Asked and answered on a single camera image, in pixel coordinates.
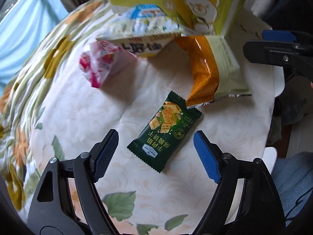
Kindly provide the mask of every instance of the floral bedsheet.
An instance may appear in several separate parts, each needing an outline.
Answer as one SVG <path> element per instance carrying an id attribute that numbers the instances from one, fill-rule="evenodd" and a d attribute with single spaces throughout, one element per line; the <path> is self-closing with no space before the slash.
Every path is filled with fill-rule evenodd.
<path id="1" fill-rule="evenodd" d="M 79 69 L 81 51 L 101 27 L 117 16 L 108 0 L 91 0 L 66 17 L 40 43 L 0 98 L 0 173 L 14 207 L 26 221 L 33 193 L 52 157 L 76 158 L 114 128 L 120 142 L 99 195 L 120 233 L 192 233 L 216 189 L 193 147 L 203 130 L 236 158 L 262 157 L 274 104 L 271 66 L 245 60 L 245 40 L 267 26 L 247 12 L 234 24 L 228 42 L 242 65 L 253 97 L 229 98 L 201 107 L 200 121 L 157 173 L 126 147 L 140 134 L 173 90 L 187 97 L 192 87 L 187 54 L 171 43 L 152 59 L 138 59 L 101 89 L 90 87 Z M 71 196 L 84 220 L 74 180 Z M 236 194 L 230 216 L 240 201 Z"/>

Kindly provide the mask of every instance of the green snack package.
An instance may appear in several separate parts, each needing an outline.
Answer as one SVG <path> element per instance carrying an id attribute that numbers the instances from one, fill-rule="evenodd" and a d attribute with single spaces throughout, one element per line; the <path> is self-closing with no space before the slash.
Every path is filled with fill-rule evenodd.
<path id="1" fill-rule="evenodd" d="M 201 114 L 196 108 L 187 109 L 186 101 L 170 92 L 163 106 L 127 148 L 157 172 L 161 172 Z"/>

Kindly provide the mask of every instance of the orange and green package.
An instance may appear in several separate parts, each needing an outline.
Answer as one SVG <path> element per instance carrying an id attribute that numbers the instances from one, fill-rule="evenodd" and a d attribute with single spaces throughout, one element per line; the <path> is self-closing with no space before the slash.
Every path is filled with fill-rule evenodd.
<path id="1" fill-rule="evenodd" d="M 189 36 L 175 39 L 188 52 L 193 87 L 188 108 L 224 99 L 250 96 L 240 66 L 222 36 Z"/>

